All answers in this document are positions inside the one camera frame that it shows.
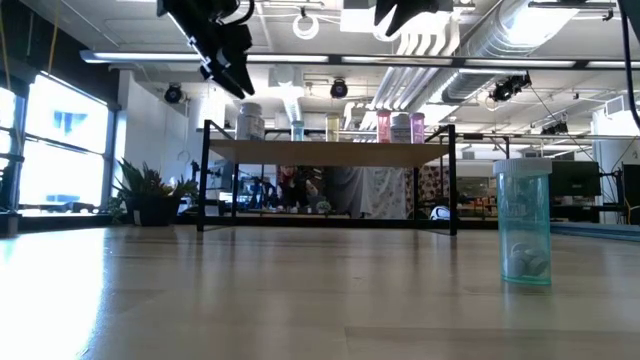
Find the black computer monitor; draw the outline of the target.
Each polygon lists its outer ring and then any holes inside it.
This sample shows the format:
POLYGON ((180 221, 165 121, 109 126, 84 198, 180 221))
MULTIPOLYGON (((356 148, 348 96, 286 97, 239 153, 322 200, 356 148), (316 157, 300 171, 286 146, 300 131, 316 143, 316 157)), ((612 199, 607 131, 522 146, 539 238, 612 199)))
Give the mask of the black computer monitor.
POLYGON ((550 195, 596 197, 602 194, 597 162, 553 160, 550 195))

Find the large white medicine bottle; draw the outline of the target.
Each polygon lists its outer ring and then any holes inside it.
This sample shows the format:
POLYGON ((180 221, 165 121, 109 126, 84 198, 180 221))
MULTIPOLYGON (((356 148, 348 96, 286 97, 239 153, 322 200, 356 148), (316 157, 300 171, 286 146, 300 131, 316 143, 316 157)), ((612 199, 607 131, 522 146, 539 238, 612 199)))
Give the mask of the large white medicine bottle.
POLYGON ((265 122, 262 107, 257 103, 241 105, 236 120, 235 139, 262 141, 265 136, 265 122))

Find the pink pill bottle white cap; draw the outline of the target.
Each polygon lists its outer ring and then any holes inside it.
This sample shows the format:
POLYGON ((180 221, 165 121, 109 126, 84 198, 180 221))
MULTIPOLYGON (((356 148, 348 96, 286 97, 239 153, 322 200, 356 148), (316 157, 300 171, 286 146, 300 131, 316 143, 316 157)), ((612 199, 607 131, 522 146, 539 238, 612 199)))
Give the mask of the pink pill bottle white cap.
POLYGON ((377 116, 377 142, 391 142, 391 112, 388 110, 378 110, 377 116))

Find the potted green plant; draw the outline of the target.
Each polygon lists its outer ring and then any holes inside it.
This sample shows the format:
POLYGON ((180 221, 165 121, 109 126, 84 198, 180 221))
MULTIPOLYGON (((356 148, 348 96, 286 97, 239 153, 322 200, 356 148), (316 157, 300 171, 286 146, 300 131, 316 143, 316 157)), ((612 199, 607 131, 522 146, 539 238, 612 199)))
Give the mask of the potted green plant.
POLYGON ((122 159, 118 162, 122 180, 116 179, 116 195, 107 205, 114 223, 132 223, 143 227, 171 225, 183 198, 196 198, 198 183, 180 177, 174 184, 165 183, 158 170, 143 163, 142 168, 122 159))

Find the large yellow pill bottle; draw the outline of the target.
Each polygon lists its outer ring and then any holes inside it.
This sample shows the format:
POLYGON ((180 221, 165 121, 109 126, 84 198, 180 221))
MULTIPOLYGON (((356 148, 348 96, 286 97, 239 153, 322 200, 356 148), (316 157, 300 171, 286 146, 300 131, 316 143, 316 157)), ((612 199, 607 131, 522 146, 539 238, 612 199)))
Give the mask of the large yellow pill bottle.
POLYGON ((338 142, 340 136, 341 116, 337 113, 327 113, 325 117, 327 142, 338 142))

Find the white bottle blue label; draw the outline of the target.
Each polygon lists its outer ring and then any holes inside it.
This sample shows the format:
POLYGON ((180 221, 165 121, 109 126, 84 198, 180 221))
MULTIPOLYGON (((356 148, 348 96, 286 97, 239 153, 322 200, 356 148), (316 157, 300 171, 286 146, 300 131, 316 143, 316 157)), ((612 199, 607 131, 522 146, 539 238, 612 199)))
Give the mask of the white bottle blue label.
POLYGON ((411 120, 407 113, 399 113, 391 118, 391 142, 410 144, 411 136, 411 120))

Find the wooden shelf black frame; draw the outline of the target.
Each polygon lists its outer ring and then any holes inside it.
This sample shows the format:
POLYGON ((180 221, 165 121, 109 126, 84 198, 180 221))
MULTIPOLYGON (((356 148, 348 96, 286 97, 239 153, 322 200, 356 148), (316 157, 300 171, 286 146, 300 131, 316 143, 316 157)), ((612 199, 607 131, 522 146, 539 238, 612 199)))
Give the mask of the wooden shelf black frame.
POLYGON ((347 143, 347 142, 293 142, 236 140, 223 128, 207 119, 202 129, 201 172, 197 198, 196 231, 202 233, 207 225, 215 226, 265 226, 265 227, 327 227, 327 228, 379 228, 436 230, 442 226, 431 220, 422 220, 414 215, 410 220, 357 220, 338 218, 286 217, 240 217, 238 211, 239 166, 242 164, 304 165, 320 167, 398 167, 412 168, 413 176, 419 175, 422 165, 447 156, 449 160, 449 210, 450 220, 446 226, 448 234, 458 233, 457 185, 455 140, 456 131, 449 125, 434 133, 447 134, 446 144, 398 144, 398 143, 347 143), (209 154, 213 152, 233 165, 231 215, 208 216, 207 169, 209 154))

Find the long ceiling light bar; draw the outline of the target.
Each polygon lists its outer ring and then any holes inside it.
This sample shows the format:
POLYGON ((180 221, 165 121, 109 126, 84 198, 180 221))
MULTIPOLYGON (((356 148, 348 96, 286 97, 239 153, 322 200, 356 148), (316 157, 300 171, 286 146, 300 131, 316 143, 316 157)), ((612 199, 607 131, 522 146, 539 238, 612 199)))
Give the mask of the long ceiling light bar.
MULTIPOLYGON (((200 57, 191 53, 131 53, 94 52, 82 50, 80 57, 87 63, 199 63, 200 57)), ((548 58, 465 58, 451 56, 402 55, 340 55, 252 53, 248 64, 295 64, 331 66, 401 66, 432 68, 479 68, 525 70, 617 71, 625 62, 617 59, 548 59, 548 58)))

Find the person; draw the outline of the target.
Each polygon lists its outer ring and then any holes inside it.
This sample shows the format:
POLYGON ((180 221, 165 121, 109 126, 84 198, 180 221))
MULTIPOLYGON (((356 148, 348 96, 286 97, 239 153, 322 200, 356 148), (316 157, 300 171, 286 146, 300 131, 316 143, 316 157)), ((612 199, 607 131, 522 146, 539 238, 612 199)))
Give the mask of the person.
POLYGON ((280 190, 279 199, 282 207, 305 207, 310 204, 310 197, 319 195, 318 189, 296 166, 280 165, 278 169, 277 186, 280 190))

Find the blue mat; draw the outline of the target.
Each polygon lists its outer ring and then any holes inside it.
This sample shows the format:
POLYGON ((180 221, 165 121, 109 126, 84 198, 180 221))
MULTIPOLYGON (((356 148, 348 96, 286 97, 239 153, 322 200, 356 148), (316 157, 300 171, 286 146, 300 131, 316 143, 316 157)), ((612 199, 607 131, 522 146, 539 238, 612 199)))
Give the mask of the blue mat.
POLYGON ((554 222, 550 229, 560 235, 640 243, 639 225, 554 222))

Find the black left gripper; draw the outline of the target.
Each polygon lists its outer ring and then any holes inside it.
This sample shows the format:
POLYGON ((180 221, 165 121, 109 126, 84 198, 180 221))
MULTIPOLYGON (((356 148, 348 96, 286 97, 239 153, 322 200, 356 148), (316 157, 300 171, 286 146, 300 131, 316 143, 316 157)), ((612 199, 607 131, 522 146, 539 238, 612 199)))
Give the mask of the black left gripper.
POLYGON ((239 10, 241 1, 156 0, 157 16, 169 16, 204 64, 215 62, 218 66, 227 66, 231 77, 201 65, 199 71, 203 79, 215 82, 238 99, 244 99, 245 93, 255 94, 247 69, 252 37, 246 24, 254 13, 254 0, 246 0, 248 10, 240 18, 225 21, 239 10))

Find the white hanging cloth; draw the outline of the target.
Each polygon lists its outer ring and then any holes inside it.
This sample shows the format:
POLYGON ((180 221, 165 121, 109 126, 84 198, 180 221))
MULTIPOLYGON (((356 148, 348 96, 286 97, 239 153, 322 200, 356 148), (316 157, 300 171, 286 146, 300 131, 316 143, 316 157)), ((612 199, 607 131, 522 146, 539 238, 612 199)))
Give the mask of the white hanging cloth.
POLYGON ((337 213, 352 219, 407 219, 404 168, 331 167, 325 175, 325 193, 337 213))

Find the silver ventilation duct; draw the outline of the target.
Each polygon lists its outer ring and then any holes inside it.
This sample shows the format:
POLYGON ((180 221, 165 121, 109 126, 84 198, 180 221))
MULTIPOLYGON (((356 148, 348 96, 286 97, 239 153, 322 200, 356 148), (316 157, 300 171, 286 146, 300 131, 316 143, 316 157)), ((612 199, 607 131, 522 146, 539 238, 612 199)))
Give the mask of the silver ventilation duct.
MULTIPOLYGON (((469 39, 458 47, 459 57, 528 57, 553 38, 576 14, 576 9, 537 8, 530 2, 554 0, 503 0, 469 39)), ((426 112, 429 105, 444 102, 454 109, 494 79, 489 74, 440 69, 415 91, 410 111, 426 112)))

